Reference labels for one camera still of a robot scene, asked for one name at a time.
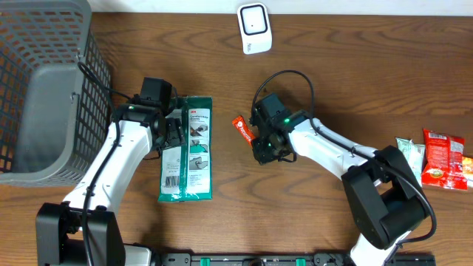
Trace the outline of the small orange tissue pack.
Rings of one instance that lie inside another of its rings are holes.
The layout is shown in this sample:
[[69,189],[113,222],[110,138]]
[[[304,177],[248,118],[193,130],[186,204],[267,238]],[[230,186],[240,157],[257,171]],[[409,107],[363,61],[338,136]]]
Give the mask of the small orange tissue pack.
[[467,180],[467,186],[473,187],[473,160],[470,157],[463,157],[463,176]]

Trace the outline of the red candy bag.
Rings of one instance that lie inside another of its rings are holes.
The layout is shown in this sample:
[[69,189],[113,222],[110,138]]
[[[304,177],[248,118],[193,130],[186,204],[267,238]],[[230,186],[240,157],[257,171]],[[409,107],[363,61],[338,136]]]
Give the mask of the red candy bag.
[[421,174],[423,185],[460,191],[468,189],[463,176],[465,139],[454,135],[423,130],[426,145],[426,166]]

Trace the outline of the green white wipes pack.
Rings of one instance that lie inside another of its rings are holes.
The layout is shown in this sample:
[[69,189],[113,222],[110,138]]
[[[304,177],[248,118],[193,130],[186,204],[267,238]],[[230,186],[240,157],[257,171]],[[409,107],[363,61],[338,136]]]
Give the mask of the green white wipes pack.
[[180,122],[185,143],[161,155],[160,202],[212,199],[211,130],[213,98],[179,98],[169,115]]

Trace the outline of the mint green tissue pack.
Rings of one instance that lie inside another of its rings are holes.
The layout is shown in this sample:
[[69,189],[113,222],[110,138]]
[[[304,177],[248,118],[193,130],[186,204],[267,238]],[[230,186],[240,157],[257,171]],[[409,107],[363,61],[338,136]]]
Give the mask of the mint green tissue pack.
[[413,174],[419,185],[422,186],[421,174],[423,171],[423,160],[425,156],[426,146],[424,144],[415,144],[412,140],[396,138],[398,149],[405,156]]

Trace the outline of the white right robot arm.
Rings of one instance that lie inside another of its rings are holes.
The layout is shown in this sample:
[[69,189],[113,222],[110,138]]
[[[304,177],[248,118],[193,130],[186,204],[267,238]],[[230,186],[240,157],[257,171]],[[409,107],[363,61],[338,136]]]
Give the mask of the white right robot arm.
[[306,111],[255,108],[252,140],[259,164],[285,161],[289,154],[318,163],[341,180],[353,220],[360,232],[350,259],[355,265],[387,265],[424,220],[437,226],[435,212],[401,151],[363,146],[335,133]]

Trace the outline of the red coffee stick sachet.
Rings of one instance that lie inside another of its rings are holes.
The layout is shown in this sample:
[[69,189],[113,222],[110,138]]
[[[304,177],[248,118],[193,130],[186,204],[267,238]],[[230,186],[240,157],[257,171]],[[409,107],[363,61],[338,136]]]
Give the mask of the red coffee stick sachet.
[[249,146],[253,145],[253,141],[256,139],[254,133],[249,129],[247,123],[243,116],[239,115],[232,120],[233,126],[238,130],[238,132],[243,136],[245,141]]

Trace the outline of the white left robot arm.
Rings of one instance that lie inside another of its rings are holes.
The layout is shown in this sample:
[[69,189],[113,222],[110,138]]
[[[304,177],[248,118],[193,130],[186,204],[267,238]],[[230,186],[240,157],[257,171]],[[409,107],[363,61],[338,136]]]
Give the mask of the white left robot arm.
[[178,117],[161,106],[126,103],[84,178],[60,204],[35,219],[39,265],[158,265],[159,256],[123,242],[117,221],[123,196],[144,157],[185,144]]

